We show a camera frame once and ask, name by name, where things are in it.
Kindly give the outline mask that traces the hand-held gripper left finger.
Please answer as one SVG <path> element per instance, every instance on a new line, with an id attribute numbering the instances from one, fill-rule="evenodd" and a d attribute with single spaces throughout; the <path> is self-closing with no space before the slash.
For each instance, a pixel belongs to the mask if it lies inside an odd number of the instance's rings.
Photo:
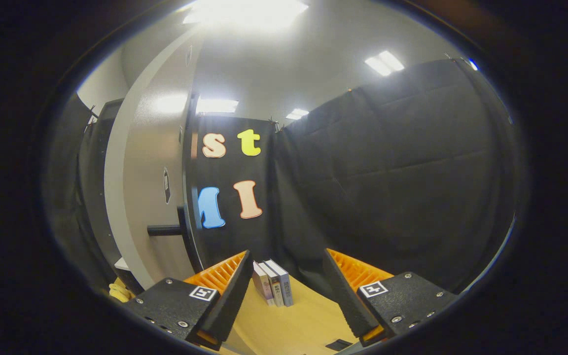
<path id="1" fill-rule="evenodd" d="M 183 281 L 166 278 L 124 306 L 169 336 L 218 351 L 243 304 L 252 262 L 242 251 Z"/>

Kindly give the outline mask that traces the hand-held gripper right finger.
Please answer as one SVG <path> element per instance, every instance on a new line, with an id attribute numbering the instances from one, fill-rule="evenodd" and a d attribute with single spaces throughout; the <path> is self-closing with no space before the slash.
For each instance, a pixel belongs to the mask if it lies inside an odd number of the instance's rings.
<path id="1" fill-rule="evenodd" d="M 419 328 L 459 297 L 415 272 L 393 275 L 330 248 L 322 265 L 334 301 L 363 347 Z"/>

